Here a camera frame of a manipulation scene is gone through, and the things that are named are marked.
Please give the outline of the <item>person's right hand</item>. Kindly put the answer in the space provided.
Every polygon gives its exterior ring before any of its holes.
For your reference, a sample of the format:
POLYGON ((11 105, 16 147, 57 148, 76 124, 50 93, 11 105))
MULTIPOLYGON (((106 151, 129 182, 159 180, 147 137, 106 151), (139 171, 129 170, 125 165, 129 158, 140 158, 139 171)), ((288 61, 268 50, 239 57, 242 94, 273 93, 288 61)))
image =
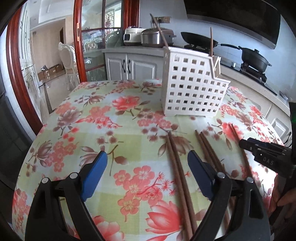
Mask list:
POLYGON ((279 190, 279 183, 281 177, 277 175, 274 179, 274 188, 271 195, 271 200, 268 209, 268 215, 275 211, 277 207, 290 205, 289 211, 286 213, 285 218, 291 218, 293 213, 295 212, 295 200, 296 200, 296 193, 295 188, 289 190, 283 197, 280 197, 281 192, 279 190))

